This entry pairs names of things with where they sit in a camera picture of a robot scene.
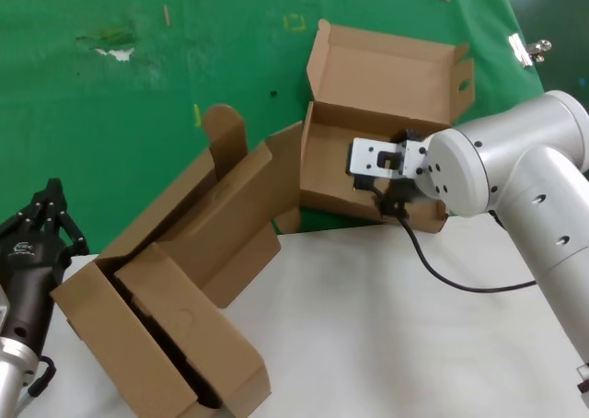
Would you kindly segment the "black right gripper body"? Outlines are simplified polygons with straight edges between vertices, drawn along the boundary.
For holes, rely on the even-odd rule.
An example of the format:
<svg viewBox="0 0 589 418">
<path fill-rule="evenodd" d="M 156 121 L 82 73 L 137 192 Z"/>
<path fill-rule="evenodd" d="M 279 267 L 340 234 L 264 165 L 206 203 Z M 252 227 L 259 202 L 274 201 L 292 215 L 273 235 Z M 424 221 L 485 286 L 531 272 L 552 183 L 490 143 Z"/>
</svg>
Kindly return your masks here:
<svg viewBox="0 0 589 418">
<path fill-rule="evenodd" d="M 411 203 L 420 197 L 420 189 L 414 179 L 393 179 L 389 182 L 384 199 L 391 203 Z"/>
</svg>

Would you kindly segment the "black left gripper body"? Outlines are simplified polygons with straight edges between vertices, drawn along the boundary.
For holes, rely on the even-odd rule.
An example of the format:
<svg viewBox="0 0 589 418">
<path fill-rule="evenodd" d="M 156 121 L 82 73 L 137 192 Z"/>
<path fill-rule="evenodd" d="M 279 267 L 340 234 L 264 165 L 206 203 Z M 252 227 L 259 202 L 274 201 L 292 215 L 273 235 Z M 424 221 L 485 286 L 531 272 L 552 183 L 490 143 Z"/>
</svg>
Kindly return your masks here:
<svg viewBox="0 0 589 418">
<path fill-rule="evenodd" d="M 41 356 L 52 320 L 52 291 L 72 261 L 69 246 L 54 234 L 12 234 L 1 241 L 1 286 L 10 304 L 1 336 Z"/>
</svg>

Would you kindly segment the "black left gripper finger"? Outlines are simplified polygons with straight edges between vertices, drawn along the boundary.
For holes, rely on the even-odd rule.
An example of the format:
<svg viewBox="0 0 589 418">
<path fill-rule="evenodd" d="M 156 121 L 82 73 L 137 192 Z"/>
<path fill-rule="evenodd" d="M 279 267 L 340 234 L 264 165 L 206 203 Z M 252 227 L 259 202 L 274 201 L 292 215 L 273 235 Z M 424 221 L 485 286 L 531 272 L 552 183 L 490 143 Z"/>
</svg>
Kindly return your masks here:
<svg viewBox="0 0 589 418">
<path fill-rule="evenodd" d="M 72 244 L 67 248 L 70 257 L 87 255 L 90 253 L 87 239 L 81 229 L 68 214 L 68 204 L 64 196 L 64 189 L 60 179 L 50 179 L 50 230 L 56 234 L 62 229 Z"/>
<path fill-rule="evenodd" d="M 45 215 L 54 201 L 56 179 L 49 179 L 44 189 L 35 192 L 28 205 L 9 216 L 1 224 L 1 234 L 9 235 L 16 232 L 30 232 L 40 230 L 44 224 Z"/>
</svg>

